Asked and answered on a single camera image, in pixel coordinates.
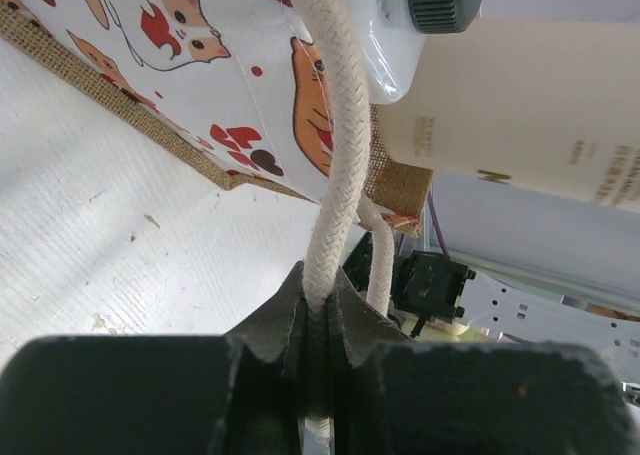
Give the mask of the brown canvas bag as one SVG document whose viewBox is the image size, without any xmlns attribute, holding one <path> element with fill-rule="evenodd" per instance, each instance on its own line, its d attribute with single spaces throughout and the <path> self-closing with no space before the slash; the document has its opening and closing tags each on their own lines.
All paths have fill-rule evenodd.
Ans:
<svg viewBox="0 0 640 455">
<path fill-rule="evenodd" d="M 363 299 L 375 309 L 367 299 L 387 296 L 391 230 L 416 230 L 432 175 L 383 148 L 343 2 L 1 0 L 1 34 L 215 183 L 321 203 L 317 262 L 335 265 L 348 221 L 361 220 L 375 265 Z M 317 309 L 302 295 L 299 414 L 317 387 L 333 414 L 329 298 Z"/>
</svg>

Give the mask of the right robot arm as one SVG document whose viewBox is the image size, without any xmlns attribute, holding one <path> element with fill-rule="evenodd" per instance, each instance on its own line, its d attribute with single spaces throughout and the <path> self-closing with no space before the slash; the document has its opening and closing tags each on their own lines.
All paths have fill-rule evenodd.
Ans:
<svg viewBox="0 0 640 455">
<path fill-rule="evenodd" d="M 457 323 L 502 341 L 578 344 L 601 356 L 624 382 L 639 382 L 639 324 L 579 310 L 505 285 L 442 254 L 396 256 L 391 293 L 367 301 L 430 321 Z"/>
</svg>

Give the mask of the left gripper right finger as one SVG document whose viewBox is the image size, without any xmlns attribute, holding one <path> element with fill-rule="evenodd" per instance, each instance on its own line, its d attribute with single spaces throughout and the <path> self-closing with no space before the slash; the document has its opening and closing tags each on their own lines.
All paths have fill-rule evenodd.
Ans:
<svg viewBox="0 0 640 455">
<path fill-rule="evenodd" d="M 629 454 L 633 418 L 591 349 L 420 342 L 345 275 L 328 301 L 337 454 Z"/>
</svg>

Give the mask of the cream wide-cap bottle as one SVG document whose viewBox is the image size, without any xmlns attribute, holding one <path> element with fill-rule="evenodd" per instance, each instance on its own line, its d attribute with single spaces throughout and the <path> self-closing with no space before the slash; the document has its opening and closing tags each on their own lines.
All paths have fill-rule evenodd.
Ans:
<svg viewBox="0 0 640 455">
<path fill-rule="evenodd" d="M 482 19 L 430 37 L 378 111 L 396 162 L 639 207 L 639 27 Z"/>
</svg>

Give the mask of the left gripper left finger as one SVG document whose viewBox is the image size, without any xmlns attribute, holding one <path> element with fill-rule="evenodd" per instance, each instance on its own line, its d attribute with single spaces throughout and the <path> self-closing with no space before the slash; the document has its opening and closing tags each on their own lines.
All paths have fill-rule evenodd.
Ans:
<svg viewBox="0 0 640 455">
<path fill-rule="evenodd" d="M 1 372 L 5 454 L 298 454 L 302 268 L 222 335 L 54 335 Z"/>
</svg>

